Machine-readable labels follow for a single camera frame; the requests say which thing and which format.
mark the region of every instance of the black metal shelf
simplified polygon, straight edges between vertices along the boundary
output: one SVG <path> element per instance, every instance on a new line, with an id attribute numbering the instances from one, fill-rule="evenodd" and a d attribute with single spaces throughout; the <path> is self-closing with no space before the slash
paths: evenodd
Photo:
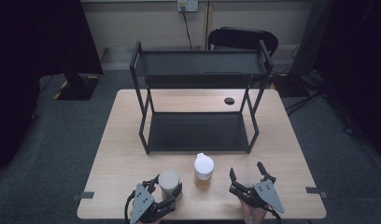
<path id="1" fill-rule="evenodd" d="M 139 135 L 150 151 L 244 151 L 249 153 L 258 137 L 255 113 L 261 101 L 273 63 L 260 42 L 257 50 L 145 51 L 137 42 L 130 71 L 143 115 Z M 147 97 L 143 101 L 138 78 L 144 78 Z M 248 90 L 259 80 L 260 91 L 252 104 Z M 151 89 L 244 89 L 238 111 L 157 112 Z M 254 134 L 248 142 L 243 109 L 247 105 Z M 151 123 L 148 142 L 144 136 L 148 109 Z"/>

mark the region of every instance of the black chair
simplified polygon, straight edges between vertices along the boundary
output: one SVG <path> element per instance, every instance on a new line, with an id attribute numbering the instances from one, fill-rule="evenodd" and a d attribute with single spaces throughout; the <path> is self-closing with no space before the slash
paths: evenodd
<path id="1" fill-rule="evenodd" d="M 237 27 L 221 27 L 208 35 L 207 48 L 211 49 L 257 49 L 263 40 L 272 57 L 278 46 L 278 39 L 270 32 Z"/>

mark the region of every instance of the wall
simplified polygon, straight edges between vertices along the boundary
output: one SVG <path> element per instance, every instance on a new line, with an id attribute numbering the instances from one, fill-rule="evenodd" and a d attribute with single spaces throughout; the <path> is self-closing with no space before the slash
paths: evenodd
<path id="1" fill-rule="evenodd" d="M 185 47 L 184 18 L 176 1 L 83 0 L 82 5 L 99 48 Z M 268 30 L 280 45 L 301 42 L 310 1 L 199 1 L 199 11 L 186 13 L 193 46 L 203 46 L 206 34 L 220 26 Z"/>

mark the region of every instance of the small cup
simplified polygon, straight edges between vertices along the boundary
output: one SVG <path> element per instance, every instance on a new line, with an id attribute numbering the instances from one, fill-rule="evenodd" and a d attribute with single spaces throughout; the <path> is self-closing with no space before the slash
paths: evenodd
<path id="1" fill-rule="evenodd" d="M 214 161 L 204 153 L 197 154 L 194 161 L 194 175 L 200 180 L 208 180 L 213 176 Z"/>
<path id="2" fill-rule="evenodd" d="M 159 185 L 162 189 L 163 198 L 173 195 L 173 191 L 179 186 L 181 180 L 179 174 L 172 169 L 167 169 L 159 175 Z"/>

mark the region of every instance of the gray carpet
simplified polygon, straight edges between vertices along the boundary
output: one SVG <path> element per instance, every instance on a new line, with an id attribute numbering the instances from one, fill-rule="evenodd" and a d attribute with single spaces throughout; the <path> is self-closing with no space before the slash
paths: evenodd
<path id="1" fill-rule="evenodd" d="M 49 79 L 40 81 L 48 86 L 22 147 L 0 168 L 0 224 L 124 223 L 79 219 L 72 196 L 84 190 L 116 92 L 133 86 L 129 72 L 107 71 L 90 101 L 53 100 L 65 79 Z M 282 101 L 289 106 L 301 99 Z M 318 188 L 329 197 L 324 219 L 284 223 L 381 223 L 381 163 L 368 140 L 343 133 L 344 118 L 321 97 L 289 118 Z"/>

